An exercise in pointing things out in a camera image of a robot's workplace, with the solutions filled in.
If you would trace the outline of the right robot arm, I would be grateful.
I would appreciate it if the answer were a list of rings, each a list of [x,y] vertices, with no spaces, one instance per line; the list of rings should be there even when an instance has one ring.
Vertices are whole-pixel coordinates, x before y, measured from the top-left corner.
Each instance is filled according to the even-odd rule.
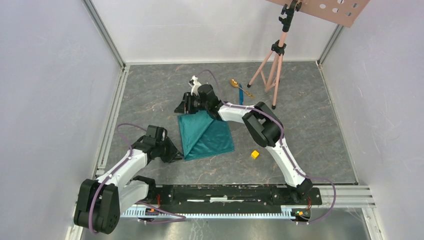
[[[238,105],[220,100],[210,84],[202,84],[193,93],[185,92],[174,112],[178,114],[206,113],[214,120],[244,124],[256,144],[273,157],[289,188],[289,199],[302,204],[309,198],[313,183],[291,153],[281,121],[264,103]]]

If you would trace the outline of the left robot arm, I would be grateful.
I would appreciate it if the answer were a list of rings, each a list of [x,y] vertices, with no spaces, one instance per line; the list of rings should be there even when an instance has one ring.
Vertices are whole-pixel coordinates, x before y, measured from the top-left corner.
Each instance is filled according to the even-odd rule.
[[[156,181],[137,172],[156,158],[171,163],[183,156],[161,126],[149,125],[135,142],[122,139],[128,147],[123,158],[96,179],[85,179],[79,188],[73,222],[93,234],[110,234],[131,206],[158,200]]]

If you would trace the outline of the teal cloth napkin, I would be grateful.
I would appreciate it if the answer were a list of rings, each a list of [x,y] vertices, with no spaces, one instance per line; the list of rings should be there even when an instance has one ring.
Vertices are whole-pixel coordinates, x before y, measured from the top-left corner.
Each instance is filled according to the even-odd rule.
[[[235,150],[229,124],[204,110],[177,117],[185,161],[214,157]]]

